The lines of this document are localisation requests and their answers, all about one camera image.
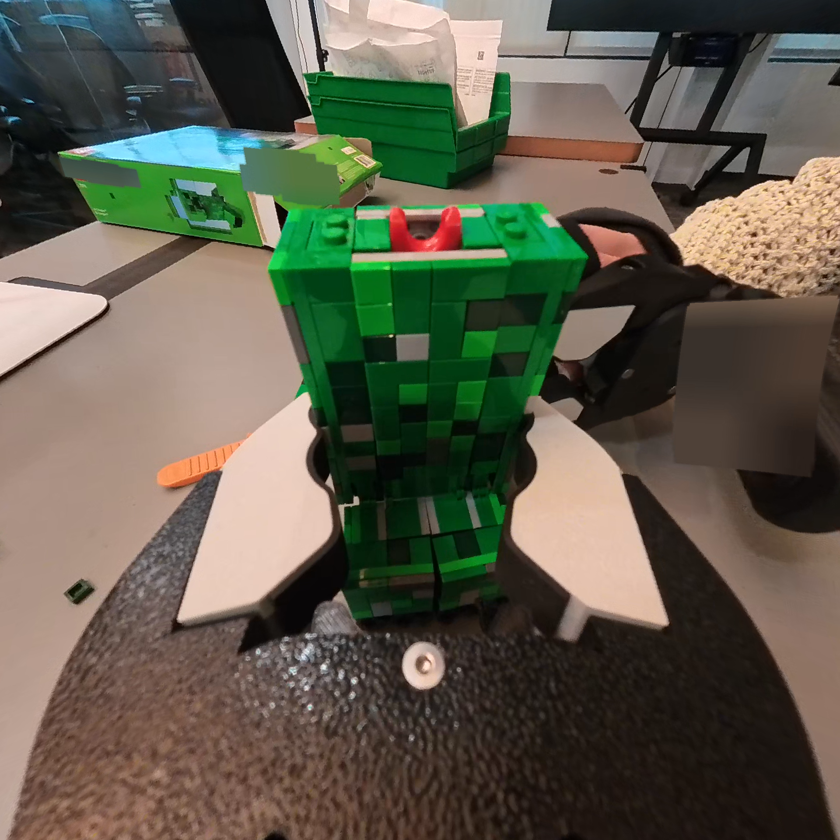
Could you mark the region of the green lego box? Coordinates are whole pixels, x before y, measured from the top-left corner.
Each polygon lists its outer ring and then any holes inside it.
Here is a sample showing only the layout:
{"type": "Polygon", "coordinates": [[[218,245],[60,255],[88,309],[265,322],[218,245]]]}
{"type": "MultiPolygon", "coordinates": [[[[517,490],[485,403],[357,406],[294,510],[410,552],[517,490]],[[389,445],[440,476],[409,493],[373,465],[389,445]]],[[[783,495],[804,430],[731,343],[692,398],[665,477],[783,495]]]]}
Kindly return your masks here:
{"type": "Polygon", "coordinates": [[[279,209],[352,208],[383,164],[365,139],[192,126],[59,153],[98,221],[277,246],[279,209]]]}

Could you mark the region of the white rounded board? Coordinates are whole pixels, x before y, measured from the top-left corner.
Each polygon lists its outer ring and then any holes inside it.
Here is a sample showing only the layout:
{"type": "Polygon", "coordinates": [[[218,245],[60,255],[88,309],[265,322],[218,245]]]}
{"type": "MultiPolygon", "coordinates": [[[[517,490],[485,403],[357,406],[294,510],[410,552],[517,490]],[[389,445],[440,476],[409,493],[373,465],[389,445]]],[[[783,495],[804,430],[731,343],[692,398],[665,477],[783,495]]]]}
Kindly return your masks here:
{"type": "Polygon", "coordinates": [[[101,294],[32,277],[1,283],[1,377],[16,372],[109,309],[101,294]]]}

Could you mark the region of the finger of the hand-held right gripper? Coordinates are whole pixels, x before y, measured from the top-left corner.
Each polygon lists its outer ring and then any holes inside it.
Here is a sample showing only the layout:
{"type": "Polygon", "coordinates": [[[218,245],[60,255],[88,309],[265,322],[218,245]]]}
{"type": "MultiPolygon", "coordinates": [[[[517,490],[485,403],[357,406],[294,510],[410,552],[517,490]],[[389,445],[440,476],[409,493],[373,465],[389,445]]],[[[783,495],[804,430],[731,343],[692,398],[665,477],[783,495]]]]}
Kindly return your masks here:
{"type": "Polygon", "coordinates": [[[564,361],[583,361],[615,338],[634,313],[626,304],[571,309],[564,320],[564,361]]]}

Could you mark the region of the orange brick separator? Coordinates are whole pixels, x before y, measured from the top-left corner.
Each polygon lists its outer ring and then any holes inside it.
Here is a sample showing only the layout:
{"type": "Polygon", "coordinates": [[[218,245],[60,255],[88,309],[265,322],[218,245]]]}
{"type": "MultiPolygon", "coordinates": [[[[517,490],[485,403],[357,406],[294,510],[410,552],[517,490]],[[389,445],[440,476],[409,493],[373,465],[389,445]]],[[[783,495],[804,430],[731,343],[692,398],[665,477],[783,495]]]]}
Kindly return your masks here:
{"type": "Polygon", "coordinates": [[[158,471],[156,482],[165,489],[195,484],[206,475],[222,469],[245,441],[246,438],[165,465],[158,471]]]}

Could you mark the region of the green stacked storage bins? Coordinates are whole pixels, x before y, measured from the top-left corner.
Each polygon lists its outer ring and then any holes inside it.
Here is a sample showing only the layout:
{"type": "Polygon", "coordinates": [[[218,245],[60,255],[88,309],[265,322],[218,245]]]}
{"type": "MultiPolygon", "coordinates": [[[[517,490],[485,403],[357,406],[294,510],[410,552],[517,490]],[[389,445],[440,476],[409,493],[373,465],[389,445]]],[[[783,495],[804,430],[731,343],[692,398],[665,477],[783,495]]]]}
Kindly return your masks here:
{"type": "Polygon", "coordinates": [[[369,140],[390,180],[453,188],[493,165],[508,141],[511,81],[498,72],[490,115],[457,125],[452,88],[442,82],[336,77],[307,73],[311,113],[320,134],[369,140]]]}

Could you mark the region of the person's right hand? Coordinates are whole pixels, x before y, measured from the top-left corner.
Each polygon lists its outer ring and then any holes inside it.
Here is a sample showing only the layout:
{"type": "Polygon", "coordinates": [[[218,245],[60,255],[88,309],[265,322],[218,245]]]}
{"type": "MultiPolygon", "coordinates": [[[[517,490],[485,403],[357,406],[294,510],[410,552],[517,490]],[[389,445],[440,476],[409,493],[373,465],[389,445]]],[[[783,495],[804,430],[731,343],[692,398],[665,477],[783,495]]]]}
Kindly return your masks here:
{"type": "Polygon", "coordinates": [[[643,243],[632,233],[591,224],[581,224],[580,229],[593,247],[602,269],[622,259],[647,253],[643,243]]]}

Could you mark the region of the white paper bag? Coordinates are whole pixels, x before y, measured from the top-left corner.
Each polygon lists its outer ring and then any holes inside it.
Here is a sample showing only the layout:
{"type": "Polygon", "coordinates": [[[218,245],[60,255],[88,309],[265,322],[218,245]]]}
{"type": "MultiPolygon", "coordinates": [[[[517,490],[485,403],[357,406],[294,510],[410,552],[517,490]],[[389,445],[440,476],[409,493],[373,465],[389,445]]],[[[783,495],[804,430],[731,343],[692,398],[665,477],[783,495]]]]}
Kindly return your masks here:
{"type": "Polygon", "coordinates": [[[467,118],[457,93],[456,43],[445,10],[407,1],[325,1],[323,44],[337,76],[439,82],[455,94],[458,126],[467,118]]]}

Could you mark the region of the white printed packet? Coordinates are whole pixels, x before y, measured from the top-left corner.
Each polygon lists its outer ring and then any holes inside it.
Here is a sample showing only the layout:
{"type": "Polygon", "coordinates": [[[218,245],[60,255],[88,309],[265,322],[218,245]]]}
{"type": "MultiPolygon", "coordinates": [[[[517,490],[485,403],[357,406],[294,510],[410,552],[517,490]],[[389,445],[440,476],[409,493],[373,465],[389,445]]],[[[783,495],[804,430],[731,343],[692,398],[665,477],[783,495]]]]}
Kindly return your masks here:
{"type": "Polygon", "coordinates": [[[456,113],[466,128],[489,118],[503,20],[449,21],[456,48],[456,113]]]}

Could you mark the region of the large black screen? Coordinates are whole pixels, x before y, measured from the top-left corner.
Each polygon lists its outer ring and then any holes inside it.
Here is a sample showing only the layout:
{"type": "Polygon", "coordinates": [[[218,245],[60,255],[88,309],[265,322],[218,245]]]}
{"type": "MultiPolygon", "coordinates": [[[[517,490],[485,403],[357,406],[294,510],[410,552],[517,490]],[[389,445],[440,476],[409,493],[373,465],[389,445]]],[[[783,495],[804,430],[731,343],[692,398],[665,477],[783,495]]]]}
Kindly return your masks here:
{"type": "Polygon", "coordinates": [[[547,30],[837,35],[838,1],[552,1],[547,30]]]}

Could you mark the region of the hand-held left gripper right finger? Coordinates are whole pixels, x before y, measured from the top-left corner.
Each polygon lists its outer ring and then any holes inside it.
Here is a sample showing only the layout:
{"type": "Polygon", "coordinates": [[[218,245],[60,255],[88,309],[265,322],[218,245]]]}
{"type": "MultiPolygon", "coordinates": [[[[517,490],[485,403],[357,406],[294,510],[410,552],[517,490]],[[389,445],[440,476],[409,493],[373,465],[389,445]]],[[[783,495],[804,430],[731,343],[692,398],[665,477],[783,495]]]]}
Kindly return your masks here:
{"type": "Polygon", "coordinates": [[[577,641],[592,618],[669,624],[614,459],[553,406],[529,406],[500,534],[500,588],[546,637],[577,641]]]}

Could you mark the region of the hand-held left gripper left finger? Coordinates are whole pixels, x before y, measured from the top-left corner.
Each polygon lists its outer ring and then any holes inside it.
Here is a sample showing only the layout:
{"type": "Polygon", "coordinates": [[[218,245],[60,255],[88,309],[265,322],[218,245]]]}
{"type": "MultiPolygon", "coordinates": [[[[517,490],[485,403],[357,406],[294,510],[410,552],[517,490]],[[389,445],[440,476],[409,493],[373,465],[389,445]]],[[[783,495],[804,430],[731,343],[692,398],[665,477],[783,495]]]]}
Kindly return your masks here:
{"type": "Polygon", "coordinates": [[[179,627],[236,618],[299,634],[349,571],[323,431],[297,397],[228,459],[177,613],[179,627]]]}

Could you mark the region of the green lego creeper figure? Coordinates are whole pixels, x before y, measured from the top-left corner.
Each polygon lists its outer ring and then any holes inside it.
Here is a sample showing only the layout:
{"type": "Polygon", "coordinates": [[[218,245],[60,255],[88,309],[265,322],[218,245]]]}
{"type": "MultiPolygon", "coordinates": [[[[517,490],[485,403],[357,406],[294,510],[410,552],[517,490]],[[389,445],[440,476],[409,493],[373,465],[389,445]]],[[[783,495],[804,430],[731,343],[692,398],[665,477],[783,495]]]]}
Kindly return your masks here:
{"type": "Polygon", "coordinates": [[[541,203],[296,208],[269,263],[357,621],[501,597],[521,421],[587,257],[541,203]]]}

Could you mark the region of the black monitor stand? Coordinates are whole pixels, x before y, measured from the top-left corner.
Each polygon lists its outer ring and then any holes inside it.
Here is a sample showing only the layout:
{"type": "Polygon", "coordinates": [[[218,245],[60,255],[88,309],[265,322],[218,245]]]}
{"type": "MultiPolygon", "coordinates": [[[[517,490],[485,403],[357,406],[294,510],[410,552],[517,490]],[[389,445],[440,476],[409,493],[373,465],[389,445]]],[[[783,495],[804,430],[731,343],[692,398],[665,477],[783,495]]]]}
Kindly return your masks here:
{"type": "Polygon", "coordinates": [[[743,177],[748,180],[759,173],[767,140],[766,134],[714,129],[715,121],[732,89],[732,85],[749,56],[754,38],[754,33],[721,36],[702,35],[700,39],[711,39],[731,44],[730,48],[725,48],[723,51],[725,59],[721,74],[695,128],[663,129],[642,125],[657,80],[662,74],[661,67],[669,55],[673,41],[676,40],[676,35],[672,32],[658,33],[640,88],[627,112],[631,124],[639,132],[642,139],[650,144],[703,145],[725,149],[721,157],[700,176],[696,184],[685,187],[679,197],[679,203],[683,207],[693,204],[704,189],[717,179],[741,152],[748,152],[743,177]]]}

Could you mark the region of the person's right forearm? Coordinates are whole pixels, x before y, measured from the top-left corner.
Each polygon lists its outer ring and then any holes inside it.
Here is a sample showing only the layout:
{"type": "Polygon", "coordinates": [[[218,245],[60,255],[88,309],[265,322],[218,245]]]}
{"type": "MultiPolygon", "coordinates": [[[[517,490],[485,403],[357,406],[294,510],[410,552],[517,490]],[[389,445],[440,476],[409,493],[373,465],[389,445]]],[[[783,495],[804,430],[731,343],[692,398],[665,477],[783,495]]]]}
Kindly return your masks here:
{"type": "Polygon", "coordinates": [[[708,202],[673,233],[688,265],[783,298],[838,294],[839,159],[708,202]]]}

